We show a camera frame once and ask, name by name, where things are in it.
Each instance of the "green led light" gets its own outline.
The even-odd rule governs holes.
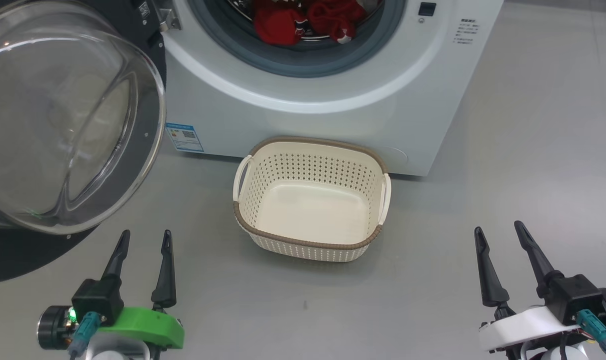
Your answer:
[[[69,321],[76,322],[76,310],[73,307],[69,308]]]

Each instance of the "gray floor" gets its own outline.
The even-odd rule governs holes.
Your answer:
[[[472,230],[510,304],[540,303],[513,221],[553,265],[606,287],[606,1],[508,2],[434,163],[397,179],[381,237],[324,264],[258,248],[232,215],[237,164],[163,151],[132,200],[49,266],[0,284],[0,360],[64,360],[35,325],[96,278],[124,229],[129,306],[150,306],[163,230],[175,239],[184,350],[166,360],[502,359],[482,353]],[[603,359],[596,345],[592,359]]]

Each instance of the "transparent glass porthole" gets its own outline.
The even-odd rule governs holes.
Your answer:
[[[154,161],[165,93],[152,62],[74,2],[0,13],[0,226],[96,226]]]

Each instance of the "cable connector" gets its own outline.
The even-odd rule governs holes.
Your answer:
[[[606,326],[590,310],[583,309],[576,314],[576,323],[598,342],[606,355]]]
[[[71,360],[85,353],[90,339],[96,334],[101,326],[101,315],[95,311],[90,311],[85,314],[83,321],[78,325],[76,332],[72,336],[72,343],[67,348],[67,353]]]

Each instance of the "white basket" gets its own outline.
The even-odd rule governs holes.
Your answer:
[[[363,255],[385,222],[392,192],[383,161],[337,141],[275,137],[234,178],[234,214],[269,251],[324,262]]]

